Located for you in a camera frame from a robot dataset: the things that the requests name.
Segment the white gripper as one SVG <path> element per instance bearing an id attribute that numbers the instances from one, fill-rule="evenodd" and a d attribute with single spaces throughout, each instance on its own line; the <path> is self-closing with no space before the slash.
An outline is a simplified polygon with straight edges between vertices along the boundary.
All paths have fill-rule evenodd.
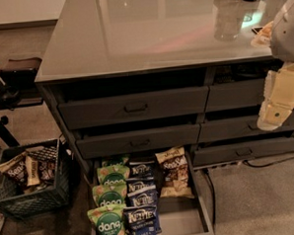
<path id="1" fill-rule="evenodd" d="M 287 62 L 278 71 L 269 70 L 263 87 L 257 126 L 271 131 L 281 127 L 294 110 L 294 63 Z"/>

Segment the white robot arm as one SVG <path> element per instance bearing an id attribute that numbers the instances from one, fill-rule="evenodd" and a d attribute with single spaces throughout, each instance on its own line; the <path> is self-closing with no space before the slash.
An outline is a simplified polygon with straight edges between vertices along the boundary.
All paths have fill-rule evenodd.
<path id="1" fill-rule="evenodd" d="M 294 110 L 294 0 L 286 0 L 274 20 L 251 41 L 253 46 L 269 46 L 283 65 L 267 72 L 257 126 L 264 131 L 283 125 Z"/>

